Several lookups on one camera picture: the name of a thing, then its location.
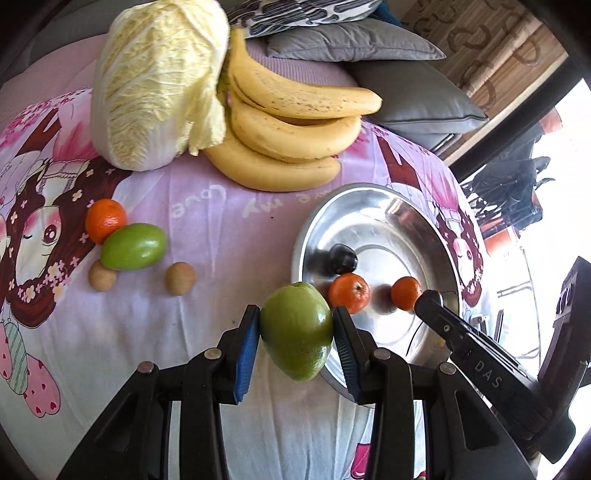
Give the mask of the bottom yellow banana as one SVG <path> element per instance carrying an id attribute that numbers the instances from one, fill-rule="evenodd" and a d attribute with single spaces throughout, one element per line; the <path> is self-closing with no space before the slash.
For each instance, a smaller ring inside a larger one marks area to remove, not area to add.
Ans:
<path id="1" fill-rule="evenodd" d="M 204 149 L 211 164 L 233 182 L 256 191 L 297 192 L 329 184 L 341 172 L 332 157 L 308 163 L 287 163 L 251 150 L 231 131 L 224 141 Z"/>

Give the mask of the large orange tangerine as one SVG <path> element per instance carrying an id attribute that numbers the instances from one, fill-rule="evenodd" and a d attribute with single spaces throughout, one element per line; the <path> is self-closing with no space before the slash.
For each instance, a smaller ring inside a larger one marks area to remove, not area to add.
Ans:
<path id="1" fill-rule="evenodd" d="M 344 306 L 349 314 L 356 314 L 369 305 L 370 286 L 360 275 L 342 274 L 329 286 L 328 298 L 332 307 Z"/>

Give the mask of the grey leather cushion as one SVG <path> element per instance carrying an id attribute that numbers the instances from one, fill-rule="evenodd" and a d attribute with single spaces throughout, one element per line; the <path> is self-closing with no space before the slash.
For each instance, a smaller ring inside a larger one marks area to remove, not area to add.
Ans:
<path id="1" fill-rule="evenodd" d="M 371 122 L 436 154 L 489 121 L 464 91 L 426 62 L 362 61 L 348 69 L 360 87 L 383 99 Z"/>

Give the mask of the cartoon print tablecloth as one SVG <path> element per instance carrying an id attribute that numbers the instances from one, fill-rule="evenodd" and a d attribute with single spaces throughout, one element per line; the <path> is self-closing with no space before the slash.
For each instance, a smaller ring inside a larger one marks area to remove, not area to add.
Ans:
<path id="1" fill-rule="evenodd" d="M 57 477 L 140 361 L 186 362 L 246 304 L 290 283 L 301 226 L 341 185 L 385 185 L 416 203 L 453 252 L 467 319 L 495 318 L 492 262 L 468 202 L 443 162 L 410 140 L 364 121 L 331 184 L 263 193 L 202 155 L 150 172 L 113 169 L 92 160 L 89 89 L 21 95 L 1 93 L 1 425 L 38 479 Z M 130 222 L 162 228 L 168 244 L 156 265 L 119 274 L 98 293 L 87 274 L 100 249 L 84 217 L 109 197 Z M 180 297 L 164 286 L 177 261 L 197 270 L 197 285 Z M 232 478 L 363 478 L 373 412 L 319 375 L 291 381 L 263 348 L 245 402 L 222 412 Z"/>

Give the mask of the dark cherry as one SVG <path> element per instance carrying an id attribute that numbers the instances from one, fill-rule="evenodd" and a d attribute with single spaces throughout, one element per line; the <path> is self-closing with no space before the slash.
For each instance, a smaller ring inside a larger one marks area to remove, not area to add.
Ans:
<path id="1" fill-rule="evenodd" d="M 358 256 L 348 245 L 338 243 L 329 249 L 327 266 L 334 275 L 353 273 L 358 267 Z"/>

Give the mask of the black white patterned pillow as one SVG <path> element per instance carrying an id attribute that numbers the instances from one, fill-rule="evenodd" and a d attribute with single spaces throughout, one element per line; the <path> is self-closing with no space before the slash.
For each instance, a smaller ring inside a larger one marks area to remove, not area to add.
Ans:
<path id="1" fill-rule="evenodd" d="M 228 12 L 228 22 L 245 30 L 246 38 L 256 38 L 297 27 L 363 20 L 381 4 L 370 0 L 244 1 Z"/>

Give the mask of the grey fabric pillow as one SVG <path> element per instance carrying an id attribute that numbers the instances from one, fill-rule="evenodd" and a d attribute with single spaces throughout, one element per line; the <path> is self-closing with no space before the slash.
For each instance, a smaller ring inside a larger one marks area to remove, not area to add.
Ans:
<path id="1" fill-rule="evenodd" d="M 270 58 L 315 62 L 438 61 L 447 55 L 403 27 L 367 18 L 361 21 L 298 27 L 271 35 Z"/>

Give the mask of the black stroller outside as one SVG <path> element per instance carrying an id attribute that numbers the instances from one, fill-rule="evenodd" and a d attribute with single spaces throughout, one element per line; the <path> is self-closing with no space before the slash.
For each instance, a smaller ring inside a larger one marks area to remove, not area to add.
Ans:
<path id="1" fill-rule="evenodd" d="M 540 176 L 551 158 L 536 157 L 533 150 L 545 135 L 561 128 L 561 117 L 553 109 L 462 184 L 485 239 L 506 229 L 520 232 L 542 220 L 537 191 L 554 179 Z"/>

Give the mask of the top spotted banana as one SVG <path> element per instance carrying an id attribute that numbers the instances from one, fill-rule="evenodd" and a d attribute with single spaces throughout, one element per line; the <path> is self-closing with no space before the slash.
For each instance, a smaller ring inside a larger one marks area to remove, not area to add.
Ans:
<path id="1" fill-rule="evenodd" d="M 249 56 L 240 28 L 230 30 L 228 79 L 240 100 L 273 116 L 311 120 L 366 116 L 383 104 L 366 88 L 311 85 L 274 73 Z"/>

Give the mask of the middle yellow banana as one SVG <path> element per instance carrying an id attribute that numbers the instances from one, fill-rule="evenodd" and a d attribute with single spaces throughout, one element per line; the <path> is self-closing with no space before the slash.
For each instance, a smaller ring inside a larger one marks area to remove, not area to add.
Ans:
<path id="1" fill-rule="evenodd" d="M 359 116 L 294 125 L 247 105 L 228 94 L 230 127 L 240 142 L 257 153 L 287 163 L 320 160 L 345 151 L 358 138 Z"/>

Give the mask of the large stainless steel bowl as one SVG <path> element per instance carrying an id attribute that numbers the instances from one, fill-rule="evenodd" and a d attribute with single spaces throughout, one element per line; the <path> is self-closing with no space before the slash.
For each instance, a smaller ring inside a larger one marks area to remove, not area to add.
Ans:
<path id="1" fill-rule="evenodd" d="M 460 277 L 443 237 L 409 198 L 384 186 L 354 183 L 329 193 L 301 227 L 294 244 L 290 279 L 314 285 L 322 294 L 335 274 L 329 250 L 346 245 L 358 258 L 356 275 L 370 287 L 370 303 L 353 323 L 376 344 L 412 365 L 434 368 L 451 352 L 445 341 L 413 312 L 394 306 L 390 289 L 404 276 L 436 290 L 460 314 Z"/>

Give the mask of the small tangerine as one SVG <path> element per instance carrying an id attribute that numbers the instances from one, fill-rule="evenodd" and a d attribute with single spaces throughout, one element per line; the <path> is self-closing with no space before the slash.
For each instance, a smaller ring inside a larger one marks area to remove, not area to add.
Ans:
<path id="1" fill-rule="evenodd" d="M 391 300 L 398 309 L 413 311 L 415 303 L 423 294 L 421 283 L 412 276 L 399 278 L 391 288 Z"/>

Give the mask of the yellow banana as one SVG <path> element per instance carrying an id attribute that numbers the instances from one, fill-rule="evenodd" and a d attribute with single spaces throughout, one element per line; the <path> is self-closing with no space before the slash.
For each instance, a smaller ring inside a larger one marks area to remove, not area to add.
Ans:
<path id="1" fill-rule="evenodd" d="M 233 182 L 256 191 L 297 192 L 329 184 L 341 172 L 332 157 L 308 163 L 287 163 L 251 150 L 231 131 L 224 141 L 204 149 L 211 164 Z"/>
<path id="2" fill-rule="evenodd" d="M 240 142 L 257 153 L 287 163 L 320 160 L 345 151 L 358 138 L 359 116 L 294 125 L 247 105 L 228 94 L 230 127 Z"/>

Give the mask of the green jujube fruit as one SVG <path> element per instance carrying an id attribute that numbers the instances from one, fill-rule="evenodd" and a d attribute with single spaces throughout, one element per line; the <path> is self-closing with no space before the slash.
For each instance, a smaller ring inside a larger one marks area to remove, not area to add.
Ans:
<path id="1" fill-rule="evenodd" d="M 260 334 L 277 368 L 294 381 L 311 380 L 331 352 L 331 309 L 310 283 L 281 287 L 263 304 Z"/>
<path id="2" fill-rule="evenodd" d="M 148 223 L 132 223 L 112 233 L 103 243 L 102 265 L 115 271 L 131 271 L 158 262 L 167 247 L 166 233 Z"/>

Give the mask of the napa cabbage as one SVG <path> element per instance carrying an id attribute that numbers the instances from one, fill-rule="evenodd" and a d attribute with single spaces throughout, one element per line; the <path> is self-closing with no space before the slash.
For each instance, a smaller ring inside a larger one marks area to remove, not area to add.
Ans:
<path id="1" fill-rule="evenodd" d="M 221 144 L 218 80 L 228 17 L 216 1 L 153 1 L 112 22 L 96 64 L 90 129 L 111 165 L 142 172 Z"/>

